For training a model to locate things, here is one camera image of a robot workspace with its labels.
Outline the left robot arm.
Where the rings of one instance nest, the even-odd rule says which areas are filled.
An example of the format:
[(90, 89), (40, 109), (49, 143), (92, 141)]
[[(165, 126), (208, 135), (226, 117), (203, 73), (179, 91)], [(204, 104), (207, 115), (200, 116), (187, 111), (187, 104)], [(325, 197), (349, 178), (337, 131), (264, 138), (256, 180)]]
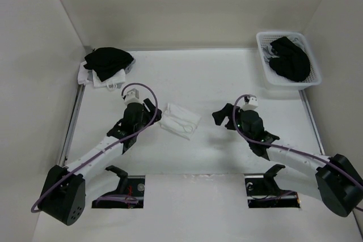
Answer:
[(66, 226), (74, 224), (86, 205), (86, 189), (90, 181), (103, 171), (116, 174), (108, 182), (115, 196), (127, 190), (127, 174), (111, 162), (125, 154), (137, 141), (138, 135), (161, 119), (157, 103), (149, 99), (130, 102), (123, 117), (108, 131), (102, 141), (76, 161), (61, 167), (54, 165), (47, 174), (33, 213), (44, 212)]

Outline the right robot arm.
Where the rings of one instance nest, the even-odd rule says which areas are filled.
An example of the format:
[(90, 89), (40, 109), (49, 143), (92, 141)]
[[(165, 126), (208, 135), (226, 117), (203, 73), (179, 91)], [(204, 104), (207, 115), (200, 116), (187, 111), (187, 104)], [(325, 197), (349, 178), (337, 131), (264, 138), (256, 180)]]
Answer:
[(302, 193), (322, 201), (341, 217), (347, 217), (362, 202), (362, 177), (345, 156), (314, 155), (277, 145), (279, 137), (265, 130), (256, 111), (230, 103), (213, 112), (212, 117), (217, 126), (227, 119), (226, 129), (239, 133), (256, 156), (275, 163), (264, 174), (267, 193)]

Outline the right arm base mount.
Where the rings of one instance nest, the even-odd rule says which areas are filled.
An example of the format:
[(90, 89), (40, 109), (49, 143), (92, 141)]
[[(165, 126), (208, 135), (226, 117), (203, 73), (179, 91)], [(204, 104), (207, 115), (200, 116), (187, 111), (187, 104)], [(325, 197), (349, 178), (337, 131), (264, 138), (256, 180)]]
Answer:
[(275, 182), (275, 177), (284, 168), (285, 166), (276, 164), (265, 173), (244, 177), (247, 204), (250, 209), (300, 208), (298, 194), (280, 189)]

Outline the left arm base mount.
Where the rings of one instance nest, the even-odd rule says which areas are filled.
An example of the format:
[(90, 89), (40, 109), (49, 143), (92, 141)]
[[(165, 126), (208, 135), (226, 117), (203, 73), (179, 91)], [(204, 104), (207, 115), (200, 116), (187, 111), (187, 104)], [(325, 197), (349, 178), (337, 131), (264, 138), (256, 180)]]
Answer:
[(93, 209), (143, 209), (145, 196), (145, 176), (129, 176), (119, 167), (111, 165), (105, 169), (109, 178), (96, 193), (92, 201)]

